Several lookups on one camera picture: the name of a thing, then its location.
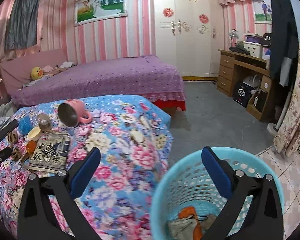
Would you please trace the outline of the brown cardboard tray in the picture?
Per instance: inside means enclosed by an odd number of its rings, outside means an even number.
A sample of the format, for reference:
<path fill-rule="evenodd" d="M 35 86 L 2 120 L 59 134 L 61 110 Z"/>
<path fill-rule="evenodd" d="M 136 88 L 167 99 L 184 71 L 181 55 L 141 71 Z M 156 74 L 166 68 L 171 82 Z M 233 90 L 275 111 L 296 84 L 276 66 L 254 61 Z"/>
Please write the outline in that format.
<path fill-rule="evenodd" d="M 25 165 L 25 163 L 32 158 L 32 153 L 26 153 L 20 160 L 21 165 Z"/>

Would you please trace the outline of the small framed couple photo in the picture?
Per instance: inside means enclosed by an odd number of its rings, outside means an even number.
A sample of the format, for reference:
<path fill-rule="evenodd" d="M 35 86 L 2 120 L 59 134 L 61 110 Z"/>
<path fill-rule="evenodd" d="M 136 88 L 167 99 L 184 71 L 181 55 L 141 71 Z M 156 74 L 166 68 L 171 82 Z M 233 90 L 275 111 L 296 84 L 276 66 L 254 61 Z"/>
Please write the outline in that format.
<path fill-rule="evenodd" d="M 253 0 L 254 22 L 272 24 L 271 0 Z"/>

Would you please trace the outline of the desk lamp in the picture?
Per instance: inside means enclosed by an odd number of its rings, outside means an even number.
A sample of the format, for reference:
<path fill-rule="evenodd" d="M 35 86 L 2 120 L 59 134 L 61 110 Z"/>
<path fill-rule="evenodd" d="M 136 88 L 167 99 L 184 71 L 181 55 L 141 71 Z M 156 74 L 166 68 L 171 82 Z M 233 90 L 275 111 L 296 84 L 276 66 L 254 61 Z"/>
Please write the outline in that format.
<path fill-rule="evenodd" d="M 232 28 L 232 30 L 228 33 L 229 36 L 229 48 L 234 47 L 235 39 L 238 39 L 238 33 L 237 30 Z"/>

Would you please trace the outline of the grey window curtain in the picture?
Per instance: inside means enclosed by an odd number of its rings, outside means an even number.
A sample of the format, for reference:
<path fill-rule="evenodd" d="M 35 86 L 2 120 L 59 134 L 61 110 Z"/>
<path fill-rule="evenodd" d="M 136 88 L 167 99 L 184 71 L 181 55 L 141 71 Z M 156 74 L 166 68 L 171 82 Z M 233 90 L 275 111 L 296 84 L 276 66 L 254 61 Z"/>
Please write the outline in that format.
<path fill-rule="evenodd" d="M 40 0 L 14 0 L 6 27 L 6 50 L 22 50 L 37 44 L 39 2 Z"/>

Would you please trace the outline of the pink bed headboard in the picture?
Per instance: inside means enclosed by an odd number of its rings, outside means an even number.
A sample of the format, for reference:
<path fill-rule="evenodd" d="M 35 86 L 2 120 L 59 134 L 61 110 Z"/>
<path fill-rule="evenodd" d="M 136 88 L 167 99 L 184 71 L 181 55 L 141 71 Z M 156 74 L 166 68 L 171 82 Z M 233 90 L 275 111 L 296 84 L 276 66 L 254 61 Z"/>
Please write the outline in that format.
<path fill-rule="evenodd" d="M 67 61 L 64 50 L 47 50 L 22 56 L 0 64 L 0 74 L 8 95 L 14 94 L 22 85 L 31 81 L 34 67 L 60 66 Z"/>

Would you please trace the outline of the snack package with Chinese text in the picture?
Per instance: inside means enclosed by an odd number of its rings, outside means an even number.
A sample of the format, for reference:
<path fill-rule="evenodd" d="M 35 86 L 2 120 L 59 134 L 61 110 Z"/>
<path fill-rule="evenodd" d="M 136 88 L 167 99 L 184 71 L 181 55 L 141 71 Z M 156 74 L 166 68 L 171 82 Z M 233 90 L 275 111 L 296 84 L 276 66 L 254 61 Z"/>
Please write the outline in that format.
<path fill-rule="evenodd" d="M 68 133 L 42 133 L 29 161 L 29 168 L 34 171 L 50 173 L 64 170 L 69 148 L 70 135 Z"/>

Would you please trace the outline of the grey face mask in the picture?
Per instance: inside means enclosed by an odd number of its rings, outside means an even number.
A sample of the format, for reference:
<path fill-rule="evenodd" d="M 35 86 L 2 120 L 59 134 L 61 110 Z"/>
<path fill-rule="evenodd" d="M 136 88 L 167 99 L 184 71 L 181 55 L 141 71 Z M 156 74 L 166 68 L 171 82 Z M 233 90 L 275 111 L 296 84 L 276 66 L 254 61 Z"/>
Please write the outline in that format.
<path fill-rule="evenodd" d="M 217 216 L 214 214 L 208 214 L 206 216 L 198 217 L 202 227 L 203 235 L 205 235 L 205 233 L 216 220 Z M 172 239 L 192 239 L 190 234 L 192 233 L 194 225 L 191 223 L 191 221 L 188 222 L 187 219 L 168 221 L 167 228 Z"/>

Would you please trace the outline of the small orange peel piece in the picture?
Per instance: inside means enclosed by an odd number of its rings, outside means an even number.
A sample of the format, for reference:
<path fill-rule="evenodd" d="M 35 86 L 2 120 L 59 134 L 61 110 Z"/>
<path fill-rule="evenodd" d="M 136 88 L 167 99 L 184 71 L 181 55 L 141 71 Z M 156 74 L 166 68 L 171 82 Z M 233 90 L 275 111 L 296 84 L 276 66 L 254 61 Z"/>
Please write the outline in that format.
<path fill-rule="evenodd" d="M 187 219 L 188 222 L 191 221 L 191 223 L 194 225 L 192 233 L 190 234 L 192 239 L 201 239 L 203 237 L 202 227 L 194 207 L 188 206 L 183 208 L 179 212 L 178 218 Z"/>

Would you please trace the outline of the cream round plastic lid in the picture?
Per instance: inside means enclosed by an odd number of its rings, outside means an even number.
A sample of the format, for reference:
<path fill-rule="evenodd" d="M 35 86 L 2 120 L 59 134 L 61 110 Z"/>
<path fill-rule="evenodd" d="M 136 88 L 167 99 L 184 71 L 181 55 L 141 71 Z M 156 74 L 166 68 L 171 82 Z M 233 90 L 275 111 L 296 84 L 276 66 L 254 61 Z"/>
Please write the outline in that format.
<path fill-rule="evenodd" d="M 27 134 L 27 141 L 35 141 L 37 142 L 42 134 L 42 130 L 40 129 L 39 126 L 34 127 L 29 131 Z"/>

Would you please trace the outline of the white standing fan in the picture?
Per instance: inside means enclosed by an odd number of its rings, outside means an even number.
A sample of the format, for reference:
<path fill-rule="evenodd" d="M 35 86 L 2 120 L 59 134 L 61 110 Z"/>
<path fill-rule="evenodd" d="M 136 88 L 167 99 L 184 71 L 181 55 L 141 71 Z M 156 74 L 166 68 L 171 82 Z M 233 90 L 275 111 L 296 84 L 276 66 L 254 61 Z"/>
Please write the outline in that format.
<path fill-rule="evenodd" d="M 276 123 L 270 122 L 269 124 L 267 124 L 267 130 L 272 136 L 277 135 L 277 132 L 279 131 L 279 128 L 282 125 L 283 119 L 284 119 L 284 117 L 287 113 L 287 110 L 288 110 L 288 106 L 289 106 L 291 97 L 292 97 L 292 89 L 290 89 L 290 91 L 287 94 L 284 106 L 282 108 L 277 107 L 277 106 L 275 107 L 275 121 L 276 121 Z"/>

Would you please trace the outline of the floral bed cover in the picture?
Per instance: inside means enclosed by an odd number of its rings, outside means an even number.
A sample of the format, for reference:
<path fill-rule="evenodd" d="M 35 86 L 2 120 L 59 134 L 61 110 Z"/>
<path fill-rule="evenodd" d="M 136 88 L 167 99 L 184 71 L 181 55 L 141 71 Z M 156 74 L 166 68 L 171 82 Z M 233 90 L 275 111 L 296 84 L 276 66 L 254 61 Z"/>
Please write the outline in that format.
<path fill-rule="evenodd" d="M 102 239 L 151 239 L 149 210 L 154 189 L 168 167 L 173 137 L 170 116 L 136 95 L 84 98 L 89 124 L 66 127 L 59 102 L 16 111 L 13 118 L 47 114 L 56 132 L 70 135 L 67 167 L 96 147 L 101 162 L 76 204 Z"/>

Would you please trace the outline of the small crumpled brown paper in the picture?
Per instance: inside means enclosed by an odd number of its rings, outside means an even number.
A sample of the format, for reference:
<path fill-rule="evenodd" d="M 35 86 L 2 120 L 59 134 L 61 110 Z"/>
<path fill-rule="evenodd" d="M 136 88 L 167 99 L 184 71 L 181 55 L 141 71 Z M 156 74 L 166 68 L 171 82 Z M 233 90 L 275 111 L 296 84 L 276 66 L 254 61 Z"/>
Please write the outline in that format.
<path fill-rule="evenodd" d="M 10 147 L 13 147 L 18 142 L 18 140 L 19 140 L 19 136 L 15 130 L 11 131 L 7 136 L 7 141 Z"/>

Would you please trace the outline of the white storage box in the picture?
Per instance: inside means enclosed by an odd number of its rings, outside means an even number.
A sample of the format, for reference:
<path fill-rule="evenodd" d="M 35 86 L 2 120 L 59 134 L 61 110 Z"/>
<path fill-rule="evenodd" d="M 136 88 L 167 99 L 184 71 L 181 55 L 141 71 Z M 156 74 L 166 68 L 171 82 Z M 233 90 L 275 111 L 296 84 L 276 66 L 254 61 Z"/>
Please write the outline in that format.
<path fill-rule="evenodd" d="M 249 51 L 251 56 L 262 58 L 263 48 L 260 43 L 243 41 L 242 44 L 243 47 Z"/>

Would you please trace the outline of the pink metal mug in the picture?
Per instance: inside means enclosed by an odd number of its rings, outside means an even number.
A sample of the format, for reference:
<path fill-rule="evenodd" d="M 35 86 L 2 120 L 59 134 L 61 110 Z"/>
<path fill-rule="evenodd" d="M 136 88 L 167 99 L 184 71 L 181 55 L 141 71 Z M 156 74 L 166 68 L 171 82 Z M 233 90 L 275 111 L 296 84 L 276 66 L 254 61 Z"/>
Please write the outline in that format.
<path fill-rule="evenodd" d="M 88 124 L 92 121 L 92 114 L 85 108 L 84 102 L 79 99 L 68 99 L 57 108 L 61 122 L 69 128 L 78 124 Z"/>

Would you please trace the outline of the light blue plastic basket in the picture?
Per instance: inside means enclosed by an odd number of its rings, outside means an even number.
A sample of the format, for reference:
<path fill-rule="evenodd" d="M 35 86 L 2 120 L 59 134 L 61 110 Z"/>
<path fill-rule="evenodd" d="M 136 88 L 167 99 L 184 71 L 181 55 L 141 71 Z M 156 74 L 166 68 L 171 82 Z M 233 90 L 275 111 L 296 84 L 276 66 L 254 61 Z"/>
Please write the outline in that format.
<path fill-rule="evenodd" d="M 274 171 L 255 155 L 230 147 L 211 147 L 233 169 L 232 197 L 216 189 L 202 163 L 201 152 L 191 153 L 164 175 L 152 198 L 151 234 L 172 239 L 168 221 L 188 206 L 197 216 L 214 214 L 202 239 L 283 239 L 284 194 Z"/>

